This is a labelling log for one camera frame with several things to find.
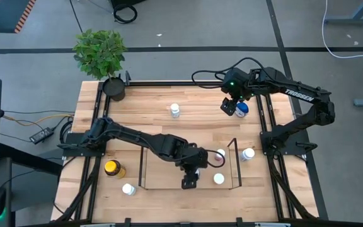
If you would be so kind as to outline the grey metal desk base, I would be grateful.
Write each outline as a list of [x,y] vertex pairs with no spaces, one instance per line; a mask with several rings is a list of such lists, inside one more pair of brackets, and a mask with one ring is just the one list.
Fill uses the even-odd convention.
[[325,12],[323,15],[323,23],[336,23],[336,24],[353,24],[363,25],[363,3],[354,11],[350,16],[327,16],[328,0],[325,1]]

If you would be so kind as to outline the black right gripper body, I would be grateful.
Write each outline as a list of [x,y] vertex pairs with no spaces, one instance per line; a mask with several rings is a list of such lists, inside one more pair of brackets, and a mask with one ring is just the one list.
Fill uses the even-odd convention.
[[235,100],[249,100],[251,91],[247,88],[250,75],[237,67],[226,72],[221,91]]

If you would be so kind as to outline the black power adapter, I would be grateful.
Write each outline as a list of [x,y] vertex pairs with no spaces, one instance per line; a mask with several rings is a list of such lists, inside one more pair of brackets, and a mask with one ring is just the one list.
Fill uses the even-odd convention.
[[33,144],[38,144],[44,142],[46,139],[51,137],[54,134],[54,130],[52,128],[46,127],[43,130],[39,131],[38,133],[29,137],[29,140]]

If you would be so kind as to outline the dark mat orange striped edges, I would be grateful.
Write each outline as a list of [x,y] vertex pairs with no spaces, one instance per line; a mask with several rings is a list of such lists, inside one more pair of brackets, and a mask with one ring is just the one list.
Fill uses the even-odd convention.
[[0,0],[0,33],[19,33],[37,0]]

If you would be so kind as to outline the yellow-cap amber bottle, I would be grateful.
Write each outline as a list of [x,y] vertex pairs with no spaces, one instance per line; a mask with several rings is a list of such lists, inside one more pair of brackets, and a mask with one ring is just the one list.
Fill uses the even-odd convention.
[[126,175],[126,169],[123,164],[117,160],[110,160],[105,163],[104,171],[108,176],[116,178],[124,178]]

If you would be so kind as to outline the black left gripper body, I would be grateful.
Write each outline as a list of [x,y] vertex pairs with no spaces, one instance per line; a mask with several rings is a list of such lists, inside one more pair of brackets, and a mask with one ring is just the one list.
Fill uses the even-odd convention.
[[208,153],[204,148],[183,148],[176,158],[176,165],[185,172],[185,180],[197,179],[195,176],[199,168],[208,167]]

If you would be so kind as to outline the black box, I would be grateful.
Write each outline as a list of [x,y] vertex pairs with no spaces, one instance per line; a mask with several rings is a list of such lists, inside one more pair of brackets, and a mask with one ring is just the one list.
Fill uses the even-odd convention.
[[135,5],[143,2],[145,0],[110,0],[113,7],[120,5],[120,4],[126,4],[126,5]]

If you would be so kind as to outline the blue-cap white bottle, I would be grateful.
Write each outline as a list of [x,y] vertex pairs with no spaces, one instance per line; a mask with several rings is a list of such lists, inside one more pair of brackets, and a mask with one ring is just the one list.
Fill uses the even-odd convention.
[[248,115],[249,111],[249,106],[246,103],[239,102],[236,105],[235,115],[238,117],[245,117]]

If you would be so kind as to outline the green potted plant black pot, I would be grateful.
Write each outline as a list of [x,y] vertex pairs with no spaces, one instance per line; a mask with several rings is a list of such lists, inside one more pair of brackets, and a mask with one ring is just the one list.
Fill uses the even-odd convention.
[[104,80],[102,90],[106,96],[119,102],[125,98],[125,82],[117,75],[123,69],[124,39],[113,30],[86,30],[76,35],[74,60],[78,68],[97,80]]

